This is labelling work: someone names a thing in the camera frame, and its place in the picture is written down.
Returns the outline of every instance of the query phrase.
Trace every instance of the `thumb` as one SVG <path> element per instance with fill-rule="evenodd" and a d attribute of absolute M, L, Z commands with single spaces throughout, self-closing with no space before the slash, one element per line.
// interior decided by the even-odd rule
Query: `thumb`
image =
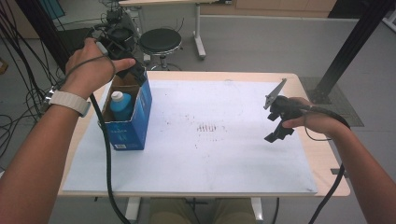
<path fill-rule="evenodd" d="M 116 73 L 118 73 L 119 71 L 134 66 L 136 64 L 136 61 L 132 58 L 127 58 L 127 59 L 114 60 L 113 63 L 114 66 L 116 66 Z"/>
<path fill-rule="evenodd" d="M 282 126 L 284 128 L 296 128 L 304 125 L 304 121 L 302 118 L 298 119 L 288 119 L 283 121 Z"/>

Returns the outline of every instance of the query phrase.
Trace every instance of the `smartwatch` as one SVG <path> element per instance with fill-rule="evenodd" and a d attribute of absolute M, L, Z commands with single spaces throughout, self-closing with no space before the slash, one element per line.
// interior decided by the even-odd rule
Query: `smartwatch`
<path fill-rule="evenodd" d="M 55 87 L 51 87 L 43 105 L 40 108 L 41 114 L 44 114 L 51 105 L 62 105 L 76 110 L 79 116 L 84 118 L 90 109 L 91 102 L 87 102 L 82 97 L 66 91 L 57 91 Z"/>

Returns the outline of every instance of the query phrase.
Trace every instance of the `blue box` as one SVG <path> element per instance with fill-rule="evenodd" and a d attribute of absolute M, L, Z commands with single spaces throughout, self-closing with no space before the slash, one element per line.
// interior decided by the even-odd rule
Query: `blue box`
<path fill-rule="evenodd" d="M 113 91 L 131 94 L 134 100 L 134 113 L 130 120 L 114 120 L 110 110 L 111 93 Z M 103 110 L 108 137 L 115 150 L 143 150 L 145 148 L 151 102 L 148 79 L 139 87 L 132 75 L 123 79 L 115 77 L 108 91 Z"/>

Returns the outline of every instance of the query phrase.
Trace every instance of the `blue bottle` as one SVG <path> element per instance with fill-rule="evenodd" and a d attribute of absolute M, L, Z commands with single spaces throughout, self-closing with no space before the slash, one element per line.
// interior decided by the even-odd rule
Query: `blue bottle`
<path fill-rule="evenodd" d="M 110 109 L 116 121 L 130 120 L 134 112 L 131 95 L 120 91 L 114 91 L 111 94 Z"/>

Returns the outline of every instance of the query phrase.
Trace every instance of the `round stool seat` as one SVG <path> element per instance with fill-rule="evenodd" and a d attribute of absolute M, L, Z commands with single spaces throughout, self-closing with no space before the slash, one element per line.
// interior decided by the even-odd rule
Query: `round stool seat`
<path fill-rule="evenodd" d="M 170 29 L 154 29 L 140 36 L 140 47 L 148 54 L 164 55 L 172 53 L 181 44 L 181 36 Z"/>

